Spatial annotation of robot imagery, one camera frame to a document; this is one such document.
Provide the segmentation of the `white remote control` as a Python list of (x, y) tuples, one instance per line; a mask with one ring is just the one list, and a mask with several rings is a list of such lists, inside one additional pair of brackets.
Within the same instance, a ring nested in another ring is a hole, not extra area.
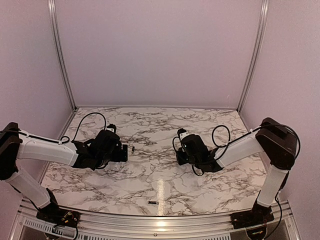
[(121, 163), (120, 162), (111, 162), (109, 164), (109, 169), (114, 172), (118, 172), (120, 170)]

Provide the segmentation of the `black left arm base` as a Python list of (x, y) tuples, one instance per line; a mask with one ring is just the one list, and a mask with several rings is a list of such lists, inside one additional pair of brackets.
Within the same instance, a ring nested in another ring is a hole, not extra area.
[(76, 228), (80, 219), (80, 213), (73, 210), (62, 209), (54, 204), (49, 204), (44, 208), (40, 208), (36, 217), (57, 226)]

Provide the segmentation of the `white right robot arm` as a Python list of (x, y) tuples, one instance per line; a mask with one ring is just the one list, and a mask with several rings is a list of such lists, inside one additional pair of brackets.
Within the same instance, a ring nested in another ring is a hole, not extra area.
[(178, 164), (190, 164), (202, 173), (219, 172), (254, 154), (266, 154), (270, 161), (267, 177), (254, 208), (247, 214), (252, 224), (260, 223), (267, 216), (267, 209), (284, 187), (301, 149), (297, 133), (270, 117), (246, 134), (229, 139), (224, 145), (216, 144), (213, 150), (208, 149), (199, 135), (190, 134), (183, 128), (177, 131), (177, 139), (180, 142), (180, 148), (175, 151)]

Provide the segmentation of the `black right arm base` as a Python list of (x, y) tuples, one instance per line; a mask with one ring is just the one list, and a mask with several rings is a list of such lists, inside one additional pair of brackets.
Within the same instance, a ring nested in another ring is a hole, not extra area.
[(272, 222), (275, 217), (272, 208), (254, 204), (252, 209), (235, 212), (230, 215), (234, 229), (248, 228)]

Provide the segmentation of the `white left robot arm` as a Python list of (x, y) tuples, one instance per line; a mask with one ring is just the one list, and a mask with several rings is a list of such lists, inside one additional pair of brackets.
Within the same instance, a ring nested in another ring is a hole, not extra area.
[(35, 160), (92, 171), (111, 162), (125, 163), (128, 146), (121, 143), (116, 129), (110, 124), (95, 138), (81, 142), (33, 135), (20, 129), (16, 122), (10, 122), (0, 131), (0, 179), (31, 200), (39, 213), (58, 223), (64, 215), (54, 194), (41, 186), (18, 162)]

